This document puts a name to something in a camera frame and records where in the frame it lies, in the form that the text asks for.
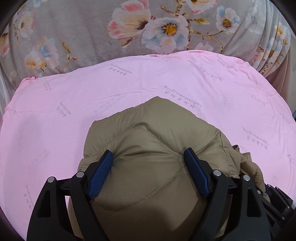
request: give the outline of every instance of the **pink fabric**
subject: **pink fabric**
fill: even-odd
[[[23,238],[46,179],[76,173],[92,122],[155,96],[219,128],[232,145],[251,152],[266,183],[296,199],[296,123],[282,97],[247,62],[200,50],[126,57],[24,79],[7,106],[0,205]]]

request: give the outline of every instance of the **round metal joint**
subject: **round metal joint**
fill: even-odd
[[[49,177],[49,178],[47,179],[47,181],[48,181],[49,183],[52,183],[52,182],[54,181],[54,177]]]
[[[77,172],[76,173],[76,176],[79,177],[79,178],[81,178],[81,177],[84,176],[84,172]]]
[[[251,180],[250,176],[248,176],[248,175],[244,175],[243,179],[247,182]]]
[[[213,171],[213,174],[214,174],[215,176],[219,177],[219,176],[221,176],[222,173],[221,173],[219,170],[214,170],[214,171]]]

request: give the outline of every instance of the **blue gripper pad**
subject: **blue gripper pad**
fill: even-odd
[[[91,163],[88,168],[92,164],[94,167],[95,165],[98,165],[98,167],[96,170],[93,170],[94,173],[89,179],[89,189],[86,195],[90,200],[98,196],[103,187],[113,164],[113,153],[107,150],[98,162]]]
[[[212,171],[210,165],[205,161],[199,160],[191,148],[185,150],[184,162],[199,194],[205,198],[209,197],[211,193],[210,172]]]

